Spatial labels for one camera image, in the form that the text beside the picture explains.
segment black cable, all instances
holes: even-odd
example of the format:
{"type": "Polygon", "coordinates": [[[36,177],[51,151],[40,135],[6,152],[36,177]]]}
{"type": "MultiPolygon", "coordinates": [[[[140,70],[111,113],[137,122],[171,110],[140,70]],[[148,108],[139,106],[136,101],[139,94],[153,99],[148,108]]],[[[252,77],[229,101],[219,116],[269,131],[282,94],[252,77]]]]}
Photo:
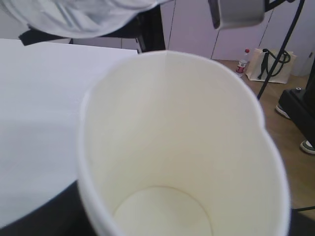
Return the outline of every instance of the black cable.
{"type": "MultiPolygon", "coordinates": [[[[277,58],[271,51],[269,51],[266,48],[264,48],[262,50],[262,52],[265,53],[265,56],[264,56],[262,63],[261,63],[261,73],[257,77],[260,80],[261,80],[261,77],[265,71],[267,74],[269,73],[269,69],[268,69],[269,56],[273,57],[274,59],[277,58]]],[[[289,63],[290,61],[291,61],[290,54],[287,51],[284,51],[283,60],[279,60],[279,63],[281,64],[281,66],[275,74],[271,75],[271,77],[277,76],[281,72],[282,68],[284,67],[284,64],[289,63]]]]}
{"type": "Polygon", "coordinates": [[[300,0],[299,6],[298,6],[298,8],[297,8],[297,10],[296,10],[296,13],[295,13],[295,16],[294,16],[294,18],[293,18],[293,21],[292,21],[292,23],[291,23],[290,29],[289,29],[289,31],[287,32],[286,36],[285,36],[285,39],[284,39],[283,44],[282,44],[282,46],[281,46],[281,48],[280,48],[280,50],[279,50],[279,53],[278,53],[278,55],[277,55],[277,58],[275,59],[274,63],[272,64],[271,69],[270,69],[270,71],[269,71],[269,73],[268,73],[268,75],[267,75],[267,78],[266,78],[266,80],[264,81],[264,83],[263,83],[263,85],[262,85],[262,87],[261,87],[261,89],[260,89],[260,91],[259,91],[259,93],[258,93],[258,96],[257,96],[257,99],[258,99],[258,100],[260,99],[260,97],[262,96],[263,92],[265,91],[266,86],[267,86],[267,84],[268,84],[268,82],[269,82],[269,80],[270,80],[272,74],[274,73],[274,70],[276,69],[276,66],[277,66],[278,62],[279,62],[279,60],[280,60],[282,54],[283,54],[284,51],[285,51],[285,47],[286,47],[286,45],[287,45],[287,43],[288,43],[288,41],[289,41],[289,39],[290,39],[290,37],[291,37],[291,35],[292,35],[292,32],[293,32],[293,30],[294,30],[294,27],[295,27],[295,25],[296,25],[296,23],[297,23],[297,21],[298,21],[300,15],[301,15],[304,2],[305,2],[305,0],[300,0]]]}
{"type": "Polygon", "coordinates": [[[315,210],[315,206],[293,209],[294,211],[315,210]]]}

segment white paper cup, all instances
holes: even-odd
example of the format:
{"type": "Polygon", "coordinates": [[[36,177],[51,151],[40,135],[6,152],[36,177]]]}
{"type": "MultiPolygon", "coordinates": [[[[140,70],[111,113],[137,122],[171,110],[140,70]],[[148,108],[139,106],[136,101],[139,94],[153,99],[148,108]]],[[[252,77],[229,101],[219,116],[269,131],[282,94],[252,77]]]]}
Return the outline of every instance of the white paper cup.
{"type": "Polygon", "coordinates": [[[289,191],[250,89],[223,65],[154,52],[85,96],[79,188],[99,235],[285,236],[289,191]]]}

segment red bottle label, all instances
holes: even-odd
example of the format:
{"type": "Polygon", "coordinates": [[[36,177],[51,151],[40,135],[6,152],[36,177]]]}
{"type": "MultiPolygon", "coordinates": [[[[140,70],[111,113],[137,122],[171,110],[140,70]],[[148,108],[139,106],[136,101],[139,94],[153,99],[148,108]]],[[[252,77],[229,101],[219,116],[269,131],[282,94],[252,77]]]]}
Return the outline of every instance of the red bottle label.
{"type": "Polygon", "coordinates": [[[242,67],[242,66],[238,65],[237,68],[236,68],[236,72],[242,74],[244,72],[244,69],[245,69],[245,67],[242,67]]]}

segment white table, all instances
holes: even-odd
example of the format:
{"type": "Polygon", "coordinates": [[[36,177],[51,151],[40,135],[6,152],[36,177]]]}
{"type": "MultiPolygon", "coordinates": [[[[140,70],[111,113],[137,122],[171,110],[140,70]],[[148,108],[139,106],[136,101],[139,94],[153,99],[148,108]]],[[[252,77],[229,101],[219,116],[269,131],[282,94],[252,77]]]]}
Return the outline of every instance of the white table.
{"type": "Polygon", "coordinates": [[[80,100],[96,78],[135,54],[0,39],[0,228],[76,180],[80,100]]]}

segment shoe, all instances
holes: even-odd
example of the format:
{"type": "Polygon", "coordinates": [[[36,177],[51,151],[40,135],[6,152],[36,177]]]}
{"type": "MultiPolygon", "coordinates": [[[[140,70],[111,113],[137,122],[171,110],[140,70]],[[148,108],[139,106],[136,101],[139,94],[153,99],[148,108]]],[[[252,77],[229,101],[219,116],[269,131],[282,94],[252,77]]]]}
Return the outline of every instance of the shoe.
{"type": "Polygon", "coordinates": [[[309,141],[305,140],[301,142],[300,148],[303,152],[310,154],[310,155],[315,155],[315,148],[310,144],[309,141]]]}
{"type": "Polygon", "coordinates": [[[291,118],[288,116],[288,114],[283,110],[283,108],[282,108],[279,104],[276,106],[276,112],[277,112],[280,116],[282,116],[282,117],[285,117],[285,118],[287,118],[287,119],[291,119],[291,118]]]}

